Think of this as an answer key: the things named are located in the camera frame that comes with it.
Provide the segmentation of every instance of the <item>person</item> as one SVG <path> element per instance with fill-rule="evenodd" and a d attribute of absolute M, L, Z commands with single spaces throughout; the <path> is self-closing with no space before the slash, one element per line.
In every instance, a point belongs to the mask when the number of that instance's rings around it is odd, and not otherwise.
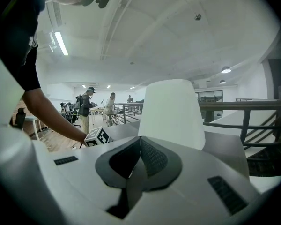
<path fill-rule="evenodd" d="M 55 109 L 40 88 L 36 72 L 37 19 L 47 1 L 89 5 L 92 0 L 0 0 L 0 58 L 24 89 L 27 109 L 57 133 L 84 142 L 86 134 Z"/>
<path fill-rule="evenodd" d="M 95 92 L 93 87 L 89 87 L 87 91 L 81 96 L 79 114 L 82 122 L 82 130 L 87 135 L 89 133 L 89 109 L 93 107 L 89 102 L 89 96 Z"/>
<path fill-rule="evenodd" d="M 128 103 L 133 103 L 133 98 L 129 95 L 129 98 L 127 99 Z"/>
<path fill-rule="evenodd" d="M 128 103 L 133 103 L 133 98 L 129 95 L 129 98 L 127 99 Z"/>
<path fill-rule="evenodd" d="M 106 112 L 111 112 L 114 110 L 114 101 L 116 99 L 116 94 L 113 92 L 111 93 L 111 96 L 107 99 L 106 105 L 105 105 L 105 111 Z M 108 126 L 112 126 L 112 116 L 108 115 Z"/>
<path fill-rule="evenodd" d="M 68 106 L 67 104 L 65 104 L 65 103 L 60 103 L 60 106 L 61 106 L 62 108 L 64 108 L 65 113 L 66 113 L 67 115 L 69 115 L 69 112 L 70 112 L 69 106 Z"/>

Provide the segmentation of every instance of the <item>black grille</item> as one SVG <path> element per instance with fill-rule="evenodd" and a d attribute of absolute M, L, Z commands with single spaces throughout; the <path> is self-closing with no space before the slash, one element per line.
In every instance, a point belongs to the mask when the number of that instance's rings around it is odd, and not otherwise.
<path fill-rule="evenodd" d="M 78 160 L 77 157 L 71 156 L 71 157 L 65 157 L 65 158 L 54 160 L 54 162 L 58 166 L 58 165 L 62 165 L 62 164 L 65 164 L 65 163 L 70 163 L 70 162 L 73 162 L 73 161 L 76 161 L 76 160 Z"/>
<path fill-rule="evenodd" d="M 168 163 L 168 159 L 163 152 L 144 140 L 141 141 L 141 159 L 145 164 L 148 177 L 159 173 Z"/>
<path fill-rule="evenodd" d="M 109 160 L 110 167 L 123 178 L 128 179 L 140 158 L 140 140 L 124 148 Z"/>
<path fill-rule="evenodd" d="M 247 203 L 229 186 L 220 176 L 208 179 L 212 188 L 216 191 L 231 215 L 239 212 L 247 206 Z"/>

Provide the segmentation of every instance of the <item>ceiling light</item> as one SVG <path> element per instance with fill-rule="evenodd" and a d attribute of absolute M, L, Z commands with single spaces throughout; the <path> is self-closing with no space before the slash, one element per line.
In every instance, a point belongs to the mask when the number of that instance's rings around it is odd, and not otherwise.
<path fill-rule="evenodd" d="M 60 32 L 55 32 L 55 36 L 56 36 L 56 39 L 58 41 L 58 44 L 63 52 L 63 54 L 65 56 L 68 56 L 69 54 L 67 53 L 67 50 L 66 50 L 66 47 L 65 47 L 65 44 L 64 44 L 64 41 L 62 40 L 62 37 L 61 37 L 61 34 Z"/>
<path fill-rule="evenodd" d="M 229 67 L 223 67 L 221 73 L 229 73 L 231 72 L 231 69 Z"/>

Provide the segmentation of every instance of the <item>backpack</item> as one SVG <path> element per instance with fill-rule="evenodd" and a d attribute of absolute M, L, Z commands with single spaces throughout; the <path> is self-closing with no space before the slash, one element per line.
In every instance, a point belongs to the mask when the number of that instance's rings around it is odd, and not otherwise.
<path fill-rule="evenodd" d="M 82 95 L 79 95 L 77 100 L 76 100 L 76 103 L 75 103 L 75 109 L 79 109 L 80 108 L 80 104 L 82 105 L 83 102 L 82 102 Z"/>

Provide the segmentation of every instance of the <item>white table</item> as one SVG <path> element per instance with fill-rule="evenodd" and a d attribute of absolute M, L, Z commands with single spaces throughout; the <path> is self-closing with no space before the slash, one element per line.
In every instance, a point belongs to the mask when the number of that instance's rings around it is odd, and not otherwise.
<path fill-rule="evenodd" d="M 93 107 L 90 109 L 90 115 L 92 116 L 93 124 L 94 124 L 94 120 L 96 120 L 95 112 L 104 112 L 104 108 L 103 107 Z"/>
<path fill-rule="evenodd" d="M 42 131 L 41 122 L 36 116 L 31 115 L 31 116 L 25 117 L 25 121 L 32 121 L 34 132 L 36 134 L 37 140 L 39 140 L 39 137 L 37 134 L 36 120 L 38 120 L 39 129 Z"/>

